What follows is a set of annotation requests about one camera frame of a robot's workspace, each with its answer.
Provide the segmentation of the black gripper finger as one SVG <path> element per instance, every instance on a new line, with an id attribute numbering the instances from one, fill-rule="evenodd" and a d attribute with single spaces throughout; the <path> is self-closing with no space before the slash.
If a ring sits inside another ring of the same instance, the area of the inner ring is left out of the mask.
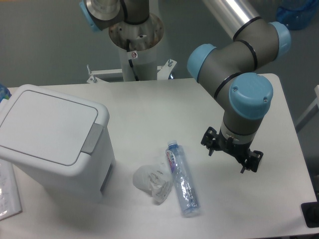
<path id="1" fill-rule="evenodd" d="M 242 165 L 242 169 L 240 173 L 244 173 L 245 170 L 257 172 L 259 164 L 263 158 L 263 152 L 261 151 L 250 151 L 244 152 L 242 155 L 240 155 L 240 162 Z"/>
<path id="2" fill-rule="evenodd" d="M 203 135 L 201 140 L 201 144 L 205 146 L 209 153 L 208 155 L 211 156 L 214 151 L 219 151 L 219 134 L 213 127 L 209 127 Z"/>

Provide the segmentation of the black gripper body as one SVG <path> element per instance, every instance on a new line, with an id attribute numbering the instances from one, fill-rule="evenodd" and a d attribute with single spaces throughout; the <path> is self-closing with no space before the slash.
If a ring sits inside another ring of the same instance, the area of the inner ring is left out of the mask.
<path id="1" fill-rule="evenodd" d="M 215 139 L 215 142 L 215 151 L 223 151 L 233 156 L 238 162 L 249 160 L 250 145 L 252 141 L 245 144 L 239 144 L 235 142 L 234 138 L 225 138 L 220 132 Z"/>

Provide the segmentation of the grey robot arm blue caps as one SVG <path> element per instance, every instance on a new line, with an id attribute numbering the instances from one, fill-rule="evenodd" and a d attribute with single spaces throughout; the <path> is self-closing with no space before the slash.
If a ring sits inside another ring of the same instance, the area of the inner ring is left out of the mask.
<path id="1" fill-rule="evenodd" d="M 107 29 L 123 53 L 125 81 L 158 78 L 155 61 L 145 52 L 158 45 L 164 30 L 147 0 L 83 0 L 79 5 L 90 28 Z M 285 25 L 265 22 L 246 0 L 207 0 L 205 5 L 232 42 L 222 49 L 200 45 L 187 61 L 191 76 L 224 109 L 220 130 L 209 127 L 201 144 L 256 172 L 263 153 L 250 146 L 270 108 L 273 87 L 255 71 L 288 52 L 291 36 Z"/>

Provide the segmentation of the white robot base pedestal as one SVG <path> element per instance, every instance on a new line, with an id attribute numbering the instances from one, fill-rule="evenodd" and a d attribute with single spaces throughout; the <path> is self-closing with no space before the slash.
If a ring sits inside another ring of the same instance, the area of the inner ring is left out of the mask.
<path id="1" fill-rule="evenodd" d="M 124 21 L 109 27 L 109 37 L 117 47 L 121 69 L 91 71 L 87 66 L 87 83 L 122 77 L 123 81 L 169 80 L 177 62 L 168 59 L 164 65 L 157 64 L 157 47 L 164 34 L 163 22 L 150 13 L 148 19 L 138 25 Z"/>

